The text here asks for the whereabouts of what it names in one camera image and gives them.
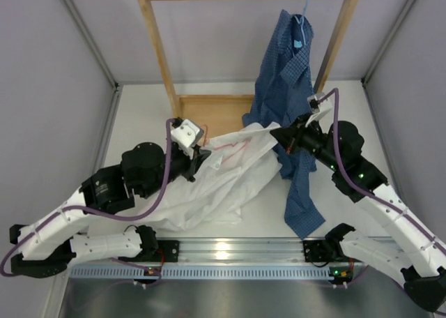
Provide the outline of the white shirt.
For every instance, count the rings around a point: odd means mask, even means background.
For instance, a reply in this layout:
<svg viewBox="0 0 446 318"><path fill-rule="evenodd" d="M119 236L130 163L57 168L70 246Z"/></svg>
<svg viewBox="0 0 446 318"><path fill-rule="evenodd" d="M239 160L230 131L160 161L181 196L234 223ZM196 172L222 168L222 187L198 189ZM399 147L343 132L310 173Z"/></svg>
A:
<svg viewBox="0 0 446 318"><path fill-rule="evenodd" d="M279 127L252 123L237 132L214 137L206 149L212 154L203 162L191 183L183 177L170 183L157 208L139 223L179 232L205 222L239 222L241 208L254 199L281 169L274 152L277 140L270 134ZM249 144L224 164L222 157L235 151L225 144L250 138Z"/></svg>

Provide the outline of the pink wire hanger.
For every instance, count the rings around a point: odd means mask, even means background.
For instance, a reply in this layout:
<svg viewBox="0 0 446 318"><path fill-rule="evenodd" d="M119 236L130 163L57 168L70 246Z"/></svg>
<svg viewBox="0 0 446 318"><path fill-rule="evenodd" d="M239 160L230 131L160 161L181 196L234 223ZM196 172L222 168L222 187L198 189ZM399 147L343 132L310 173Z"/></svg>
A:
<svg viewBox="0 0 446 318"><path fill-rule="evenodd" d="M204 134L203 134L203 140L202 140L202 146L206 146L208 144L208 126L206 124L203 124L201 126L204 130ZM236 142L235 144L225 144L219 147L215 147L213 148L214 151L220 150L220 149L227 149L229 147L236 149L235 151L232 151L229 154L226 154L225 156L222 157L221 160L221 165L224 164L226 161L228 161L230 158L234 157L235 154L241 152L250 142L250 138L244 139L242 142Z"/></svg>

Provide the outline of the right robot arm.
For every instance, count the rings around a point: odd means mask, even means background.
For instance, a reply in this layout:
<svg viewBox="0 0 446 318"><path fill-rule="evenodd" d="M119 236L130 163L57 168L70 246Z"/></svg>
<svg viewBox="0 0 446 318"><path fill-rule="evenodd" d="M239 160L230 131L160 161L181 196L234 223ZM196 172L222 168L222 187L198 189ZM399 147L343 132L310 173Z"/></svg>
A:
<svg viewBox="0 0 446 318"><path fill-rule="evenodd" d="M335 187L364 210L399 246L391 249L347 224L325 236L325 254L333 260L360 260L387 275L427 312L445 304L445 243L404 204L386 176L362 155L364 138L356 126L338 121L327 133L309 115L270 134L287 153L310 152L332 170Z"/></svg>

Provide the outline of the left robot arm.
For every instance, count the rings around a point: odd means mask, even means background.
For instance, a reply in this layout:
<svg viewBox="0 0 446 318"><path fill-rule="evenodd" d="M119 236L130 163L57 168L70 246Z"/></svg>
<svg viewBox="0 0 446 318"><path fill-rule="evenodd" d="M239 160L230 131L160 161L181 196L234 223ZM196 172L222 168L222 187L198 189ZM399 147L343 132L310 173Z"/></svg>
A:
<svg viewBox="0 0 446 318"><path fill-rule="evenodd" d="M10 263L6 277L48 278L78 264L117 258L122 262L149 262L158 254L155 231L146 225L106 236L81 234L100 216L121 219L121 211L135 206L135 197L163 196L167 184L179 176L193 182L211 152L198 145L187 155L171 142L168 153L145 142L122 155L118 165L99 169L52 213L33 225L13 225L14 248L4 257Z"/></svg>

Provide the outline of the blue checkered shirt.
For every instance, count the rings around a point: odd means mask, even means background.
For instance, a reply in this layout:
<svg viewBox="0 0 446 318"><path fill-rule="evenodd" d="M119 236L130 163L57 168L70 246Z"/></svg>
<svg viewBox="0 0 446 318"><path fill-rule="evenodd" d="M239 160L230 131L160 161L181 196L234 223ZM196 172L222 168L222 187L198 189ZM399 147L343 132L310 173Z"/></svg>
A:
<svg viewBox="0 0 446 318"><path fill-rule="evenodd" d="M243 115L243 125L272 122L290 126L310 111L308 97L314 93L309 66L314 32L306 17L282 10L263 57L254 85L251 109ZM274 147L281 164L280 174L291 182L286 199L284 222L300 238L307 238L324 222L309 193L309 175L316 160L307 151L287 154Z"/></svg>

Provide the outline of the wooden clothes rack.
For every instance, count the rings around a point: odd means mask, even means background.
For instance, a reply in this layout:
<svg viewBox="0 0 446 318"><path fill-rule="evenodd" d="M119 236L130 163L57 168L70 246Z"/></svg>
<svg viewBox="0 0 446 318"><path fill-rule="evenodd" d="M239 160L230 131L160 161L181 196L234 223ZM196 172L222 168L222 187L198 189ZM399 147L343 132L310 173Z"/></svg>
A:
<svg viewBox="0 0 446 318"><path fill-rule="evenodd" d="M174 88L162 39L157 26L152 1L200 1L200 0L137 0L151 38L153 50L157 57L162 80L174 116L189 118L196 123L205 124L208 136L215 137L231 133L242 128L242 115L247 112L253 101L248 94L204 94L178 95ZM334 26L328 47L318 72L315 89L323 90L330 75L346 31L351 23L359 0L344 0Z"/></svg>

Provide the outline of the aluminium mounting rail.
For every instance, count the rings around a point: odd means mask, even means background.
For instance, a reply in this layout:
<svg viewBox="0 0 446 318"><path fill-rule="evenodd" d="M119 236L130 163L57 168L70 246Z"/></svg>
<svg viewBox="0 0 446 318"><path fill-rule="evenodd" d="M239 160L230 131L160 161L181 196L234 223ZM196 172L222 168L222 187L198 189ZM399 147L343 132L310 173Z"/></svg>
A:
<svg viewBox="0 0 446 318"><path fill-rule="evenodd" d="M163 249L164 258L174 257L177 264L189 265L300 265L312 256L323 262L322 238L175 238L174 245Z"/></svg>

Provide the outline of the right aluminium frame post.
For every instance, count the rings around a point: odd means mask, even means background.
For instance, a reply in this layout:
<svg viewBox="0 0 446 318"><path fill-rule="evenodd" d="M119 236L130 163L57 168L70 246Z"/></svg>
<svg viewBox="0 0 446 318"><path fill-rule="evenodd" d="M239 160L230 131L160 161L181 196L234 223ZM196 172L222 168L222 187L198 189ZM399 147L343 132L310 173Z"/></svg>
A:
<svg viewBox="0 0 446 318"><path fill-rule="evenodd" d="M417 16L421 0L404 0L362 79L380 144L389 162L403 154L408 123L417 120L422 100L420 64L422 30Z"/></svg>

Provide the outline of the aluminium frame post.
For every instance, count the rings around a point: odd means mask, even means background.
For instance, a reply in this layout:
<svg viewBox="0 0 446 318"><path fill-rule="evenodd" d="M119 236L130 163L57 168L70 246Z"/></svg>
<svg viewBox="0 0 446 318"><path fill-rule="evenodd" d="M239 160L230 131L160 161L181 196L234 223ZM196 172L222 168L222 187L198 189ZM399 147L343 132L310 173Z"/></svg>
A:
<svg viewBox="0 0 446 318"><path fill-rule="evenodd" d="M97 63L99 69L107 80L107 83L111 87L111 95L109 97L110 100L107 106L104 126L102 127L100 133L99 146L95 158L97 166L101 166L104 163L107 154L107 149L111 138L114 119L116 118L122 88L115 80L115 77L112 75L112 72L106 63L105 58L103 57L102 52L98 47L98 44L96 43L93 35L91 34L88 26L81 16L81 13L79 12L75 1L61 0L61 3L64 5L66 11L68 12L68 15L70 16L70 19L74 22L78 33L82 37L91 55L95 59L95 62Z"/></svg>
<svg viewBox="0 0 446 318"><path fill-rule="evenodd" d="M380 144L389 162L403 154L408 123L417 120L422 100L420 64L422 30L417 16L421 0L404 0L362 79Z"/></svg>

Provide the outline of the left aluminium frame post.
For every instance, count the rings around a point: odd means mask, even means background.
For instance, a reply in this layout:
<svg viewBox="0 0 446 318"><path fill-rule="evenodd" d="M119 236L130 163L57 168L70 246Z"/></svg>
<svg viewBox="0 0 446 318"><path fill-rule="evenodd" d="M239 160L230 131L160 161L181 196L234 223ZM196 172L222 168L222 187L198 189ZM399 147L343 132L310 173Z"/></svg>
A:
<svg viewBox="0 0 446 318"><path fill-rule="evenodd" d="M64 5L66 11L68 12L68 15L70 16L70 19L74 22L78 33L82 37L91 55L95 59L95 62L97 63L99 69L107 80L107 83L111 87L111 95L109 97L110 100L107 106L104 126L102 127L100 133L99 146L95 158L97 166L101 166L104 163L107 154L107 149L111 138L114 119L116 118L122 88L115 80L115 77L112 75L112 72L106 63L105 58L103 57L102 52L98 47L98 44L96 43L93 35L91 34L88 26L81 16L81 13L79 12L75 1L61 0L61 3Z"/></svg>

